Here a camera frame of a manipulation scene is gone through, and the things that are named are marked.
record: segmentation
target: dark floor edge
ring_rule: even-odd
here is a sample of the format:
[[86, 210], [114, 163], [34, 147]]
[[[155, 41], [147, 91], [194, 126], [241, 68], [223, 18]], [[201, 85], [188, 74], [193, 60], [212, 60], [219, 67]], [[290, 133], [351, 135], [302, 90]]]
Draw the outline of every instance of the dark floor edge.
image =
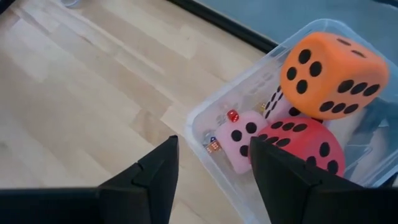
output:
[[171, 3], [191, 12], [192, 14], [212, 23], [213, 25], [229, 32], [237, 38], [245, 41], [253, 47], [261, 50], [264, 53], [270, 52], [277, 46], [273, 41], [270, 41], [263, 36], [231, 21], [230, 19], [218, 14], [217, 12], [203, 6], [194, 0], [168, 0]]

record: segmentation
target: dice collection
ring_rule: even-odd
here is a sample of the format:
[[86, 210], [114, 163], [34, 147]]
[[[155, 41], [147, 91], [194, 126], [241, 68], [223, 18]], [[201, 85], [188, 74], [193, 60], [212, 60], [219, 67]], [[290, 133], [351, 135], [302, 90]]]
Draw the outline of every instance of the dice collection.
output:
[[262, 106], [263, 114], [231, 110], [215, 138], [238, 174], [250, 170], [252, 136], [274, 144], [307, 164], [343, 176], [342, 147], [330, 121], [361, 110], [387, 85], [386, 62], [347, 38], [314, 32], [289, 53], [280, 86]]

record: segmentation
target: light wood flooring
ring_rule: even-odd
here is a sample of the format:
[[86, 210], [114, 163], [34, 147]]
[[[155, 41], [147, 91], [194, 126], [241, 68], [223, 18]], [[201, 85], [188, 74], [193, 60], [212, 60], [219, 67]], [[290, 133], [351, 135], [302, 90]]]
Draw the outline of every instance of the light wood flooring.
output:
[[98, 185], [178, 134], [170, 222], [242, 223], [183, 127], [262, 56], [164, 0], [17, 0], [0, 16], [0, 187]]

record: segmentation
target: plastic box lid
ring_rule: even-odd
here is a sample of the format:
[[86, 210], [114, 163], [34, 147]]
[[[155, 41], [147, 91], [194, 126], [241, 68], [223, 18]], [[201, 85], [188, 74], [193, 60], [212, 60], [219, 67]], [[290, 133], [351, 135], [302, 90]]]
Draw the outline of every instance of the plastic box lid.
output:
[[189, 146], [216, 180], [245, 223], [270, 223], [252, 172], [237, 174], [223, 151], [209, 153], [203, 139], [226, 119], [226, 112], [253, 109], [268, 100], [279, 85], [280, 68], [291, 48], [312, 32], [330, 32], [352, 39], [382, 56], [389, 65], [389, 84], [361, 111], [333, 121], [329, 130], [343, 146], [344, 178], [364, 187], [377, 187], [398, 171], [398, 68], [345, 24], [319, 19], [269, 52], [251, 68], [207, 98], [188, 116]]

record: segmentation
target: plastic storage box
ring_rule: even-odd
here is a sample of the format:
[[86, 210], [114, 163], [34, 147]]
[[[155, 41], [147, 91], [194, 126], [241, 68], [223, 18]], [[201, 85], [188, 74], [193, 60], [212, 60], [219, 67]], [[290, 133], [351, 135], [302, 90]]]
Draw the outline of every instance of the plastic storage box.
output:
[[[203, 143], [205, 135], [225, 121], [228, 110], [241, 113], [268, 100], [279, 85], [280, 68], [292, 47], [317, 31], [352, 39], [384, 58], [343, 23], [329, 19], [313, 21], [206, 99], [188, 117], [185, 134], [190, 147], [245, 223], [270, 223], [252, 172], [237, 174], [223, 151], [209, 153]], [[398, 90], [394, 86], [398, 68], [384, 59], [390, 78], [379, 97], [361, 111], [334, 120], [329, 127], [344, 149], [344, 178], [365, 187], [381, 185], [398, 170]]]

